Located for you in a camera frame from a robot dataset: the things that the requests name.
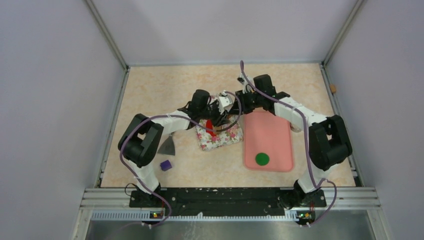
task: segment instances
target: red object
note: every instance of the red object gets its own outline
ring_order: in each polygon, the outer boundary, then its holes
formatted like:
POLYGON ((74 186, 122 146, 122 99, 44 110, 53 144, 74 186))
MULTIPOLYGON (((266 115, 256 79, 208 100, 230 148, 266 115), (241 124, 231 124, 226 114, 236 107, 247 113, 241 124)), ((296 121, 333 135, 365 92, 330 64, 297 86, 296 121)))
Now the red object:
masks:
MULTIPOLYGON (((206 126, 205 127, 208 128, 208 129, 214 129, 214 126, 212 125, 211 120, 207 120, 206 121, 206 126)), ((208 134, 210 134, 212 137, 216 137, 217 136, 213 131, 206 130, 206 132, 208 134)))

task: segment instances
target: metal grate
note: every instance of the metal grate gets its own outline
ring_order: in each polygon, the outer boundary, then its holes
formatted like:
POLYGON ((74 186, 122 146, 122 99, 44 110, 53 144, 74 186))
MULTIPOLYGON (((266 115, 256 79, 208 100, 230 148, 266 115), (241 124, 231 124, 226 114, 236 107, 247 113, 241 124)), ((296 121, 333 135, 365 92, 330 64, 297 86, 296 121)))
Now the metal grate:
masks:
MULTIPOLYGON (((160 221, 150 218, 149 210, 94 210, 92 221, 160 221)), ((167 221, 202 221, 202 222, 257 222, 257 221, 298 221, 295 210, 286 210, 281 216, 171 216, 167 221)))

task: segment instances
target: green lid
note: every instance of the green lid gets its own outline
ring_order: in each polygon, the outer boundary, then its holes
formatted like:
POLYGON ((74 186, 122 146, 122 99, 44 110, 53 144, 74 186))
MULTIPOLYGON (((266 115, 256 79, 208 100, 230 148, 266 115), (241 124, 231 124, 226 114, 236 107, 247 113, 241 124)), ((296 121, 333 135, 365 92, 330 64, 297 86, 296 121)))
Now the green lid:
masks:
POLYGON ((255 157, 256 163, 260 166, 265 166, 270 162, 270 157, 266 153, 258 153, 255 157))

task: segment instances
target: small wooden block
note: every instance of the small wooden block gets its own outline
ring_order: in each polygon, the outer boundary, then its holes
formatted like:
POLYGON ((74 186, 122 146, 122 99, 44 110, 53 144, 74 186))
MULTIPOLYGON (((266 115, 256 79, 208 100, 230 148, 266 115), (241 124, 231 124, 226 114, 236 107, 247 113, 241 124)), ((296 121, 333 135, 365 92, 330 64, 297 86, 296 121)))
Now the small wooden block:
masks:
POLYGON ((336 85, 334 85, 334 84, 331 83, 330 84, 330 92, 331 92, 331 94, 335 94, 336 91, 337 91, 336 85))

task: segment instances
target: pink cutting board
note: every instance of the pink cutting board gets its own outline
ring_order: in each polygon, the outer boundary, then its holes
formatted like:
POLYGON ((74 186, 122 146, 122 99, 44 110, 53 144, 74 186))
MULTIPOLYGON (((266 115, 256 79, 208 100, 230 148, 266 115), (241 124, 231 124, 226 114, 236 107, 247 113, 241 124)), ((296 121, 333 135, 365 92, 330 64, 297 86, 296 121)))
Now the pink cutting board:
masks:
POLYGON ((248 169, 290 172, 294 167, 289 121, 267 111, 244 115, 244 165, 248 169), (265 153, 269 163, 256 163, 256 155, 265 153))

